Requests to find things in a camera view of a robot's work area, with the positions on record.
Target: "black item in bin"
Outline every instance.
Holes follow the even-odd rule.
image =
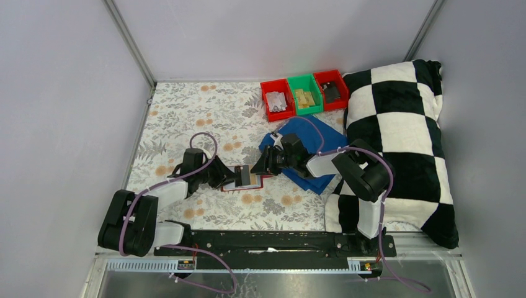
[[[321,85],[323,93],[325,93],[325,102],[332,104],[336,99],[340,99],[341,95],[338,91],[336,83],[331,81]]]

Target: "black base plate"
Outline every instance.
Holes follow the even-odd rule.
[[[364,254],[354,234],[327,232],[194,230],[187,243],[221,256],[232,269],[346,269],[347,257],[376,258],[378,255],[378,250]],[[392,236],[384,236],[383,246],[385,256],[396,256]],[[249,253],[269,248],[280,252]],[[154,255],[192,256],[192,252],[160,248],[154,250]],[[223,269],[213,258],[198,256],[198,269]]]

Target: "green bin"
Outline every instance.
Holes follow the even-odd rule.
[[[319,90],[318,83],[312,74],[292,76],[287,78],[287,81],[288,85],[290,86],[292,96],[294,96],[294,102],[296,103],[296,115],[310,115],[323,112],[323,98],[321,97],[321,91]],[[306,109],[300,109],[298,107],[298,99],[296,98],[296,89],[303,89],[305,92],[310,91],[316,105]]]

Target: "red wire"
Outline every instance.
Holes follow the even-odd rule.
[[[195,244],[195,248],[199,249],[199,245],[197,245],[197,243]],[[192,262],[194,262],[194,269],[195,269],[195,256],[197,256],[197,251],[194,251],[192,253]]]

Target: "metal floor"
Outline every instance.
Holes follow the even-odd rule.
[[[182,283],[174,283],[166,273],[133,273],[107,271],[99,297],[456,297],[448,269],[441,261],[391,262],[397,273],[424,282],[433,289],[432,295],[412,291],[396,281],[365,283],[355,274],[237,274],[235,294],[221,295]],[[229,289],[228,274],[195,273],[189,280],[211,287]]]

